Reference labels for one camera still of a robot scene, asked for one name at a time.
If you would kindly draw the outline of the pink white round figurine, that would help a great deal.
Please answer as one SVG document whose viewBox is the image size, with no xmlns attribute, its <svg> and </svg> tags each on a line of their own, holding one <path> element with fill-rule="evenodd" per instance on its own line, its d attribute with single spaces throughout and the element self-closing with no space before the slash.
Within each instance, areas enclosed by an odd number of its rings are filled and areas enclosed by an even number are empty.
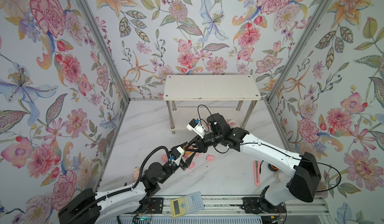
<svg viewBox="0 0 384 224">
<path fill-rule="evenodd" d="M 234 120 L 229 120 L 228 125 L 233 128 L 236 125 L 236 122 Z"/>
</svg>

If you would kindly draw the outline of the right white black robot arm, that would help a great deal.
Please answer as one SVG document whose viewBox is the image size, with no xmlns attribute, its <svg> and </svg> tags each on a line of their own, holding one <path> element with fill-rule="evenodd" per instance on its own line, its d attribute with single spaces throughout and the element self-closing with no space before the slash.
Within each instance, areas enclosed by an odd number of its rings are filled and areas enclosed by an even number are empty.
<svg viewBox="0 0 384 224">
<path fill-rule="evenodd" d="M 186 152 L 206 153 L 209 147 L 221 144 L 228 149 L 256 157 L 282 171 L 288 178 L 274 185 L 265 186 L 255 201 L 245 202 L 243 209 L 255 214 L 282 211 L 282 205 L 289 200 L 311 203 L 321 180 L 320 169 L 314 155 L 289 152 L 264 142 L 242 128 L 231 128 L 218 113 L 208 117 L 211 132 L 206 133 L 201 122 L 191 120 L 189 131 L 197 134 L 193 141 L 184 146 Z"/>
</svg>

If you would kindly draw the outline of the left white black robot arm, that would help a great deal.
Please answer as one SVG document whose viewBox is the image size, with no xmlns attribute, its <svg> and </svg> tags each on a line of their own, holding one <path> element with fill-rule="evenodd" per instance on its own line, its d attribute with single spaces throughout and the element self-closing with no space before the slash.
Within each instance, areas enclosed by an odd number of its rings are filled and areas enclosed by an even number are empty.
<svg viewBox="0 0 384 224">
<path fill-rule="evenodd" d="M 160 150 L 166 151 L 165 164 L 152 163 L 144 170 L 149 159 Z M 139 177 L 135 183 L 106 192 L 85 189 L 59 211 L 61 224 L 99 224 L 125 213 L 143 213 L 149 206 L 150 198 L 160 190 L 176 170 L 190 167 L 195 154 L 183 159 L 185 150 L 173 147 L 170 151 L 160 146 L 151 151 L 142 162 Z"/>
</svg>

